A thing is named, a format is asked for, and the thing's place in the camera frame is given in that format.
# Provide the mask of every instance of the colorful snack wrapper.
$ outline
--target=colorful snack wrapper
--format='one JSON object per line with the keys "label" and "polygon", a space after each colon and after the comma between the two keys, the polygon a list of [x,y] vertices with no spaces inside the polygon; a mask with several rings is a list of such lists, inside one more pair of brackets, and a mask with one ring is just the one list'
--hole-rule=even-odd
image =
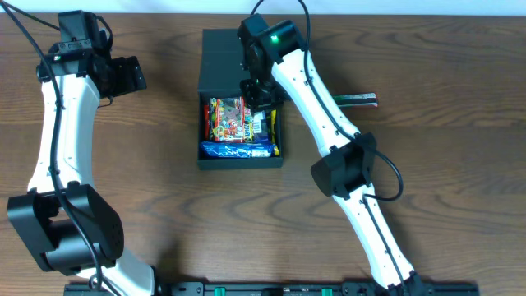
{"label": "colorful snack wrapper", "polygon": [[206,135],[205,139],[208,139],[210,141],[213,141],[215,139],[214,137],[214,129],[215,129],[215,119],[217,118],[215,109],[217,108],[217,99],[212,98],[210,99],[210,102],[208,104],[209,109],[209,133]]}
{"label": "colorful snack wrapper", "polygon": [[243,97],[229,99],[211,99],[214,104],[215,118],[212,129],[213,138],[220,142],[245,141],[245,118]]}
{"label": "colorful snack wrapper", "polygon": [[254,140],[254,118],[252,117],[252,112],[249,108],[245,107],[245,142]]}
{"label": "colorful snack wrapper", "polygon": [[210,157],[271,157],[275,144],[271,143],[218,143],[203,141],[201,149]]}
{"label": "colorful snack wrapper", "polygon": [[[270,112],[270,141],[272,144],[276,143],[276,136],[275,136],[275,129],[274,126],[276,124],[276,110],[272,110]],[[274,146],[274,155],[279,156],[279,148],[278,146]]]}

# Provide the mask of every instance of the blue snack package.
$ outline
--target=blue snack package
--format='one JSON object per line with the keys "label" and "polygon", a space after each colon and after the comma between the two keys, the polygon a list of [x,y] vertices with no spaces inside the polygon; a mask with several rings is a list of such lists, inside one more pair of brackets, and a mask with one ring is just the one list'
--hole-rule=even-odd
{"label": "blue snack package", "polygon": [[224,143],[203,141],[201,149],[210,157],[251,158],[271,157],[276,144],[272,143]]}

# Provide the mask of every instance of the white wall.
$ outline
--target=white wall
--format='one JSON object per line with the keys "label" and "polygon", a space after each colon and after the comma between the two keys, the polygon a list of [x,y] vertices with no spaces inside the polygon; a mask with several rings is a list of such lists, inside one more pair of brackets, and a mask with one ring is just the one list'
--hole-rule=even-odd
{"label": "white wall", "polygon": [[[526,16],[526,0],[304,0],[317,14]],[[11,0],[28,12],[250,13],[257,0]],[[265,0],[258,12],[302,13],[296,0]]]}

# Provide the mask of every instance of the black bracket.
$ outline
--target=black bracket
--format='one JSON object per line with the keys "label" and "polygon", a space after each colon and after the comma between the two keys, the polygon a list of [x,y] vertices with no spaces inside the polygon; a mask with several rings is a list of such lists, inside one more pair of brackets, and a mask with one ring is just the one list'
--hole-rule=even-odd
{"label": "black bracket", "polygon": [[339,149],[331,147],[329,155],[311,166],[312,178],[323,194],[347,200],[350,192],[371,184],[374,154],[363,146],[376,148],[375,137],[370,132],[355,135],[353,141]]}
{"label": "black bracket", "polygon": [[[58,14],[62,41],[54,44],[44,56],[53,74],[90,76],[101,99],[144,90],[146,81],[137,58],[112,59],[113,37],[108,39],[106,32],[99,30],[98,19],[100,17],[91,12]],[[42,63],[37,66],[37,77],[40,82],[51,79]]]}
{"label": "black bracket", "polygon": [[242,66],[251,76],[240,83],[247,105],[255,110],[275,109],[289,97],[272,77],[272,67],[303,47],[298,28],[291,21],[269,27],[260,14],[255,14],[241,22],[238,37],[243,46]]}
{"label": "black bracket", "polygon": [[[124,251],[124,233],[117,212],[90,185],[68,183],[62,194],[91,238],[101,265],[115,266],[115,260]],[[7,217],[40,269],[74,275],[94,263],[72,221],[51,220],[58,215],[59,207],[54,192],[31,191],[9,198]]]}

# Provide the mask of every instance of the green connector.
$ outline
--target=green connector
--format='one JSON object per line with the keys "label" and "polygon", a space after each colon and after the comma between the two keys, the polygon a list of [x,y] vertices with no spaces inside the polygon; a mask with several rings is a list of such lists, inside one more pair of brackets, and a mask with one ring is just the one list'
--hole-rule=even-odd
{"label": "green connector", "polygon": [[332,296],[332,289],[322,289],[321,296]]}
{"label": "green connector", "polygon": [[225,296],[227,294],[227,290],[225,288],[215,288],[214,289],[214,296]]}

